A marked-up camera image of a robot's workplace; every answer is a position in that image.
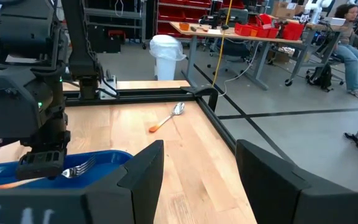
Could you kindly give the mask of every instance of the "floor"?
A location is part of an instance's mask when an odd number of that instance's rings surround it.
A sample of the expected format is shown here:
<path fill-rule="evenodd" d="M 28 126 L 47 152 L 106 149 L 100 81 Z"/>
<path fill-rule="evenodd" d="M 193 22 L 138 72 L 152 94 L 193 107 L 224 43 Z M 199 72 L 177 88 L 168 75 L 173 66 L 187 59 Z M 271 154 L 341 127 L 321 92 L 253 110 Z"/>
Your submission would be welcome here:
<path fill-rule="evenodd" d="M 202 48 L 197 54 L 197 66 L 212 79 L 213 69 L 206 65 L 216 64 L 218 58 L 210 57 Z M 120 54 L 98 57 L 104 69 L 109 69 L 118 80 L 154 79 L 154 58 L 140 45 L 126 44 Z M 180 70 L 186 68 L 186 63 L 177 63 L 175 79 L 183 79 Z M 223 97 L 218 100 L 216 114 L 236 139 L 246 139 L 278 156 L 287 155 L 316 175 L 358 190 L 358 149 L 343 137 L 343 132 L 358 130 L 358 99 L 346 94 L 345 86 L 338 82 L 334 82 L 334 90 L 329 93 L 306 85 L 301 77 L 296 77 L 292 86 L 285 86 L 284 80 L 294 65 L 291 61 L 264 66 L 262 79 L 269 85 L 268 91 L 256 87 L 246 77 L 227 83 L 227 96 L 242 114 Z M 240 71 L 246 63 L 233 67 Z M 343 71 L 342 66 L 334 69 L 336 75 L 344 76 L 337 71 Z M 302 69 L 299 76 L 305 74 Z M 218 86 L 224 90 L 223 81 L 233 76 L 219 74 Z M 199 86 L 209 85 L 200 73 L 194 79 Z"/>

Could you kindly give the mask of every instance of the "metal spoon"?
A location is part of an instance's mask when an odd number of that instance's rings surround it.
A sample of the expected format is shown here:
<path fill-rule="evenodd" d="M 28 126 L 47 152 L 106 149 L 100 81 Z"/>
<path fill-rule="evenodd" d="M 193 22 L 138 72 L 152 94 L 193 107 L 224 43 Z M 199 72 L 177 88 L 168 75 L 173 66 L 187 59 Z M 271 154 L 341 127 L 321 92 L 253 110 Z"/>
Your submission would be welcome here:
<path fill-rule="evenodd" d="M 183 113 L 183 110 L 185 110 L 185 103 L 184 102 L 180 102 L 177 103 L 175 105 L 175 107 L 173 107 L 173 110 L 171 112 L 170 116 L 167 116 L 167 118 L 165 118 L 164 120 L 162 120 L 161 122 L 159 122 L 158 124 L 156 124 L 155 126 L 152 126 L 151 128 L 149 128 L 149 132 L 153 133 L 156 132 L 156 130 L 158 130 L 165 122 L 167 122 L 171 117 L 175 116 L 175 115 L 179 115 Z"/>

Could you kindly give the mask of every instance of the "dark hair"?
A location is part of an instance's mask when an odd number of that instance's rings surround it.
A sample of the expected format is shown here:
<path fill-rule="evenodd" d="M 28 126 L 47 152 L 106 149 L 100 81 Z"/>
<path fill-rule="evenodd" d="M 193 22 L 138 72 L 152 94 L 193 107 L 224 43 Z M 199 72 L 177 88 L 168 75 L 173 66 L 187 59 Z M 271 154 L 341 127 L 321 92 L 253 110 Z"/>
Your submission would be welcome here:
<path fill-rule="evenodd" d="M 335 17 L 344 19 L 345 14 L 347 12 L 349 12 L 349 10 L 354 8 L 354 7 L 358 8 L 358 5 L 356 5 L 356 4 L 343 4 L 343 5 L 338 6 L 336 8 Z"/>

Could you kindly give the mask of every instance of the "jeans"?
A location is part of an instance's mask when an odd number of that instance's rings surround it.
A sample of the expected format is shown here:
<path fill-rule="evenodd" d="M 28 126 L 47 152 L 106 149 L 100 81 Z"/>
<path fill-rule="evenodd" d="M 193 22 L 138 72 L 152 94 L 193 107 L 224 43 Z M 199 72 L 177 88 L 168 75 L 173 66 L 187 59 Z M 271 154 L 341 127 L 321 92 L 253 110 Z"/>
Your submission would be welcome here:
<path fill-rule="evenodd" d="M 342 56 L 345 60 L 347 90 L 358 89 L 358 50 L 348 44 L 338 44 L 335 54 Z"/>

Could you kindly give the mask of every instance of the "metal fork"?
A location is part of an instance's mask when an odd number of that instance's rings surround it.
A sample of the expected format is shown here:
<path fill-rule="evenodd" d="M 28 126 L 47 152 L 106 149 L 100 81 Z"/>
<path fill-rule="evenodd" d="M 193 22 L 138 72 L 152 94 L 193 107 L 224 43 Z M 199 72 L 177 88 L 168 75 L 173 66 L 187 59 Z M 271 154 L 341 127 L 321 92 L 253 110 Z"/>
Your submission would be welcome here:
<path fill-rule="evenodd" d="M 68 168 L 63 170 L 62 175 L 66 178 L 73 178 L 83 175 L 86 171 L 88 171 L 90 168 L 92 168 L 96 163 L 96 157 L 92 156 L 90 157 L 86 162 L 74 166 L 72 168 Z"/>

